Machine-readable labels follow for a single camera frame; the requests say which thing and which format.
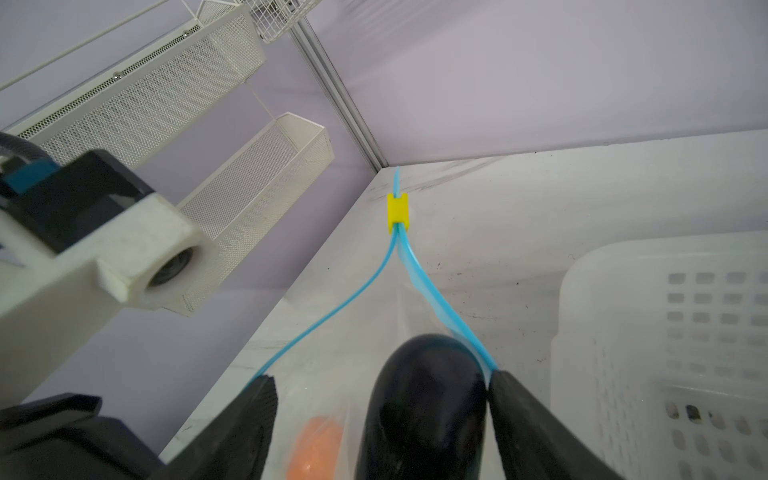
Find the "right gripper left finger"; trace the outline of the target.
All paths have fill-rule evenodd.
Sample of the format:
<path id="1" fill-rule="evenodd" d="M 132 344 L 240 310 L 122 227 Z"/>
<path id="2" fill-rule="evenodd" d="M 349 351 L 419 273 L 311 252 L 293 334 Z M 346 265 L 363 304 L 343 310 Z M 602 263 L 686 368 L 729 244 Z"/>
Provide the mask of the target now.
<path id="1" fill-rule="evenodd" d="M 273 377 L 253 380 L 153 479 L 259 479 L 278 409 Z"/>

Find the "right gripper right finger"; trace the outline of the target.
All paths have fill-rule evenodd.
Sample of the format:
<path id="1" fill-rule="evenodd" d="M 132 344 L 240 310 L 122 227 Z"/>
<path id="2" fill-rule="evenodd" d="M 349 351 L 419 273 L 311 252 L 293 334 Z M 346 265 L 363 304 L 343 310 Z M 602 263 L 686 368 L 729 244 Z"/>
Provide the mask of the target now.
<path id="1" fill-rule="evenodd" d="M 619 477 L 509 372 L 492 373 L 488 402 L 506 478 Z"/>

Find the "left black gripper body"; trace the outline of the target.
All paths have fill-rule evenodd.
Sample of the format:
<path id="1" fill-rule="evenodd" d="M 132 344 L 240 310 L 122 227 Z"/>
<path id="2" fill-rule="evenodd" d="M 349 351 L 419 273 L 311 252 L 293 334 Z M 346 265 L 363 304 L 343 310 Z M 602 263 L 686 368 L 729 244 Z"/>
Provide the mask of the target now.
<path id="1" fill-rule="evenodd" d="M 1 411 L 3 479 L 148 479 L 164 467 L 102 399 L 60 394 Z"/>

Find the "orange toy fruit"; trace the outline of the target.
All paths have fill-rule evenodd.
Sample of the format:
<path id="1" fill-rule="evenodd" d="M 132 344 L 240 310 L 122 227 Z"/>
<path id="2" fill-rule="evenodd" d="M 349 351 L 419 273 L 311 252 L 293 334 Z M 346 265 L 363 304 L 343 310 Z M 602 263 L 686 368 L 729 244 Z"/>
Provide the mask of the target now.
<path id="1" fill-rule="evenodd" d="M 343 426 L 334 418 L 316 416 L 302 429 L 287 467 L 286 478 L 333 479 L 335 476 Z"/>

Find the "dark purple toy eggplant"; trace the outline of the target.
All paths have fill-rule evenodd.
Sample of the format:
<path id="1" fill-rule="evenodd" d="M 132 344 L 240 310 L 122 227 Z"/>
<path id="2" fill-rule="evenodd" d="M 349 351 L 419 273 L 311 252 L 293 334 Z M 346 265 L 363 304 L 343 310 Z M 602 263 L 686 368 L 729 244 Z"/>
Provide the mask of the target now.
<path id="1" fill-rule="evenodd" d="M 470 349 L 442 334 L 403 343 L 374 385 L 356 479 L 477 479 L 487 390 Z"/>

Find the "clear zip top bag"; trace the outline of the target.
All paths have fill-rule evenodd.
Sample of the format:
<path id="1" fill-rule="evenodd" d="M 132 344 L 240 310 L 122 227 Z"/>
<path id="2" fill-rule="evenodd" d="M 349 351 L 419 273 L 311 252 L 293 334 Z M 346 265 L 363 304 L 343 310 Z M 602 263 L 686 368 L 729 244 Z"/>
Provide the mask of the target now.
<path id="1" fill-rule="evenodd" d="M 393 352 L 414 337 L 442 334 L 462 342 L 481 366 L 487 390 L 495 361 L 417 260 L 408 236 L 407 194 L 394 186 L 386 204 L 387 247 L 372 276 L 259 369 L 274 378 L 278 394 L 265 479 L 287 479 L 297 438 L 316 416 L 334 418 L 344 429 L 333 479 L 356 479 L 378 375 Z"/>

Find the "white plastic basket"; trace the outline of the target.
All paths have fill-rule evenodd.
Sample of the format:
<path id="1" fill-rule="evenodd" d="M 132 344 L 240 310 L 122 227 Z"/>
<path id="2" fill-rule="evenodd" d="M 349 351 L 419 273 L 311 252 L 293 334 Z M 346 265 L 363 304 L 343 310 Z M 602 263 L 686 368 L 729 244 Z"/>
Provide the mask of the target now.
<path id="1" fill-rule="evenodd" d="M 765 478 L 766 233 L 622 242 L 574 263 L 549 402 L 624 478 Z"/>

